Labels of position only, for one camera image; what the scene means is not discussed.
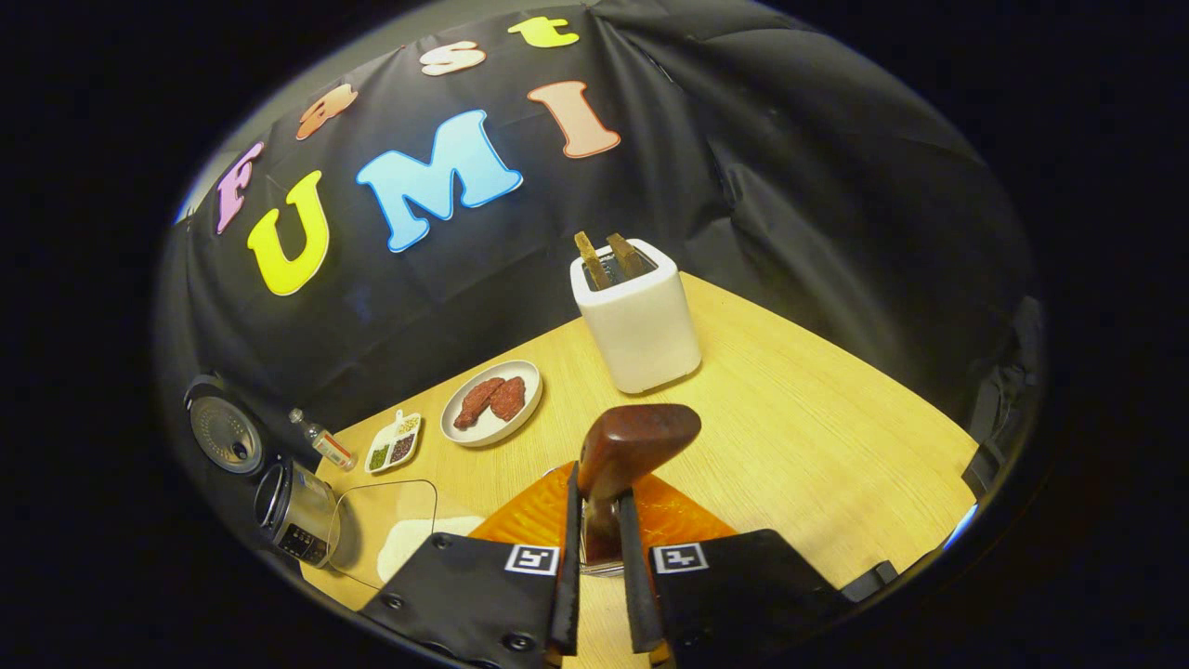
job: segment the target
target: spice tray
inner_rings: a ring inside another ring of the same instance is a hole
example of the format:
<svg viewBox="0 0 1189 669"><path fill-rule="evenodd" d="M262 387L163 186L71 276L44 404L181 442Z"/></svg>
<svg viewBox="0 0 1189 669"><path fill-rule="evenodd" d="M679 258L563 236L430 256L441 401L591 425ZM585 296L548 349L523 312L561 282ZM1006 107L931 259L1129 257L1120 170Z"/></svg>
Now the spice tray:
<svg viewBox="0 0 1189 669"><path fill-rule="evenodd" d="M417 452L417 437L421 435L421 415L396 412L396 421L376 433L372 446L364 460L367 474L378 474L403 465Z"/></svg>

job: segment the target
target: raw meat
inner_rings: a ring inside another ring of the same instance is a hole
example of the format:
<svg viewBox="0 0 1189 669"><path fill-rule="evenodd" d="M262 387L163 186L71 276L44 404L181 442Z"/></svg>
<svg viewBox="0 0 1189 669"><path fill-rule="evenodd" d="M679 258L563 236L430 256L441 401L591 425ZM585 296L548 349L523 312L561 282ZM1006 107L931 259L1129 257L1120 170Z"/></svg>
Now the raw meat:
<svg viewBox="0 0 1189 669"><path fill-rule="evenodd" d="M487 405L491 403L491 395L503 385L503 379L493 377L483 384L479 384L474 389L471 389L471 392L463 398L463 411L460 411L458 418L454 419L454 428L466 430L467 428L474 425L474 423L479 421L479 415L483 414L483 410L487 409Z"/></svg>
<svg viewBox="0 0 1189 669"><path fill-rule="evenodd" d="M491 414L505 423L516 418L522 409L524 409L524 380L520 377L512 377L491 395Z"/></svg>

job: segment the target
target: table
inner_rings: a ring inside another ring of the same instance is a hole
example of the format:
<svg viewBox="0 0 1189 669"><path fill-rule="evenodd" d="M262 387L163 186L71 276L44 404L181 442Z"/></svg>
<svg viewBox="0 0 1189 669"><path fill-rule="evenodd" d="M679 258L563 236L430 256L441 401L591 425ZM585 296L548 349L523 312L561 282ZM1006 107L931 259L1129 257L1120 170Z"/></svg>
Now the table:
<svg viewBox="0 0 1189 669"><path fill-rule="evenodd" d="M397 409L420 412L421 442L408 465L370 475L361 462L344 473L323 461L319 478L340 494L427 479L449 504L486 517L548 469L577 460L603 411L678 403L702 416L703 430L656 475L741 532L776 530L836 587L883 560L902 572L937 548L974 504L961 476L974 441L797 323L692 274L682 272L681 280L703 354L692 375L640 396L618 392L579 317L338 435L361 460ZM473 375L508 360L541 371L536 414L493 447L472 450L446 440L439 428L446 403ZM367 531L380 542L388 535L383 526ZM352 610L376 592L307 564L302 575ZM647 655L631 655L622 579L583 576L580 589L579 655L565 665L647 668Z"/></svg>

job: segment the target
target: small bottle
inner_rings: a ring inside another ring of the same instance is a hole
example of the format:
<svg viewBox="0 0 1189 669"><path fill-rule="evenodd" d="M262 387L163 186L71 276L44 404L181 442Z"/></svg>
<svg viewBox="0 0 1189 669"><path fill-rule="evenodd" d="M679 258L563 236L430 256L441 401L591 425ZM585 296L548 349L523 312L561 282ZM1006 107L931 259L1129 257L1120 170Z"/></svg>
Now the small bottle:
<svg viewBox="0 0 1189 669"><path fill-rule="evenodd" d="M301 428L302 436L314 447L314 450L322 454L322 457L333 462L339 469L351 472L356 467L356 456L342 448L331 433L316 423L304 421L300 409L289 412L289 423Z"/></svg>

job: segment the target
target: brown handle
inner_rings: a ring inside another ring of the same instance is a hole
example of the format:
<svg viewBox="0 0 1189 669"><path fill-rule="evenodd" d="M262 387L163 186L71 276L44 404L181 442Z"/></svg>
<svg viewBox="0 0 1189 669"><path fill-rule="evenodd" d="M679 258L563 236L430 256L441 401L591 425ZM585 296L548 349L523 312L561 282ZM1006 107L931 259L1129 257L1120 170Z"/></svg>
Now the brown handle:
<svg viewBox="0 0 1189 669"><path fill-rule="evenodd" d="M619 558L612 503L633 484L685 450L702 419L685 405L631 405L608 410L586 433L578 491L586 500L586 562Z"/></svg>

